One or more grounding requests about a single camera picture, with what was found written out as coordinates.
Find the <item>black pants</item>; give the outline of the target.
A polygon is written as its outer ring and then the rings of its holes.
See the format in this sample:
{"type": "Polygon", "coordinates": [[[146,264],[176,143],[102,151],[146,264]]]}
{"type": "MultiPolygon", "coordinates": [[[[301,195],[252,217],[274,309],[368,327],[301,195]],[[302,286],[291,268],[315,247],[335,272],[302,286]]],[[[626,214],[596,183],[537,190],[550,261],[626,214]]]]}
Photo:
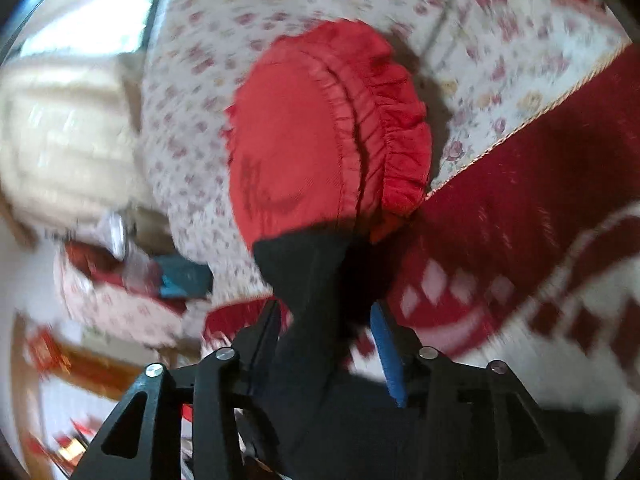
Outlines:
{"type": "Polygon", "coordinates": [[[254,401],[295,479],[601,479],[610,413],[545,410],[505,362],[400,361],[406,400],[346,368],[386,285],[362,238],[310,229],[258,240],[262,277],[292,312],[254,401]]]}

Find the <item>teal blue paper bag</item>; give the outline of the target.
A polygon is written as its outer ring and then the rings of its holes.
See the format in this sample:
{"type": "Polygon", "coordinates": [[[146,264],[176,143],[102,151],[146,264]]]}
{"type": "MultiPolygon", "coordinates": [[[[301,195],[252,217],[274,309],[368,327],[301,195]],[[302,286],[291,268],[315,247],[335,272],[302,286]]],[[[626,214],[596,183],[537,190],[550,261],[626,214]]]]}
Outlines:
{"type": "Polygon", "coordinates": [[[154,258],[160,267],[160,298],[201,299],[213,289],[213,274],[207,264],[196,263],[180,255],[154,258]]]}

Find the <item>red round ruffled cushion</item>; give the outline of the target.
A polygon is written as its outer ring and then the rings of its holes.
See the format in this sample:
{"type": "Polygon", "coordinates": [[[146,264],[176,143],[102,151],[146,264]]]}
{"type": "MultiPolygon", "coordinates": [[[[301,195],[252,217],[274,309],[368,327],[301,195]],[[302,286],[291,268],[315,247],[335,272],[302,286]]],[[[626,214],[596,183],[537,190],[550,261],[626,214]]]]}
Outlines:
{"type": "Polygon", "coordinates": [[[227,115],[229,195],[247,246],[312,226],[378,242],[423,200],[427,109],[366,23],[324,21],[278,38],[227,115]]]}

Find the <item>floral white quilt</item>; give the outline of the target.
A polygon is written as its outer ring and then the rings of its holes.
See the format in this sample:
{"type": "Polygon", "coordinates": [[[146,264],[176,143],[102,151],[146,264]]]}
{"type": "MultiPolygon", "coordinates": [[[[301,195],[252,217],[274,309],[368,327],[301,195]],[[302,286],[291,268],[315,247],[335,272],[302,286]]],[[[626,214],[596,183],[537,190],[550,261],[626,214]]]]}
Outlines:
{"type": "Polygon", "coordinates": [[[255,240],[380,240],[628,46],[598,0],[164,0],[143,160],[213,304],[267,295],[255,240]]]}

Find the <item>beige curtain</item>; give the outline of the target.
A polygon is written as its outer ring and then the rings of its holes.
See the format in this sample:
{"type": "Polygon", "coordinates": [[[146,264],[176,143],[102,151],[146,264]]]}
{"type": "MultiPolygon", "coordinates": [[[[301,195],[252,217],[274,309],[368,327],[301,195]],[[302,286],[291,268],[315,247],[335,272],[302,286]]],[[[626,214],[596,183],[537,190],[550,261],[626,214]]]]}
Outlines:
{"type": "Polygon", "coordinates": [[[1,69],[1,188],[29,223],[73,229],[156,206],[140,160],[141,60],[36,55],[1,69]]]}

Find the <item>red and white fleece blanket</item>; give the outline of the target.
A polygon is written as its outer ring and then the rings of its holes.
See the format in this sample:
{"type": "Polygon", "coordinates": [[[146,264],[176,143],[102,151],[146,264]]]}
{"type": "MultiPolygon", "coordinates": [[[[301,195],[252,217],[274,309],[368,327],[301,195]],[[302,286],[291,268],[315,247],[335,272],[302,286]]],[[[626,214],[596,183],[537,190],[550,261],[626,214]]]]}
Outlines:
{"type": "Polygon", "coordinates": [[[582,406],[639,367],[639,51],[496,142],[383,238],[390,310],[426,343],[504,356],[582,406]]]}

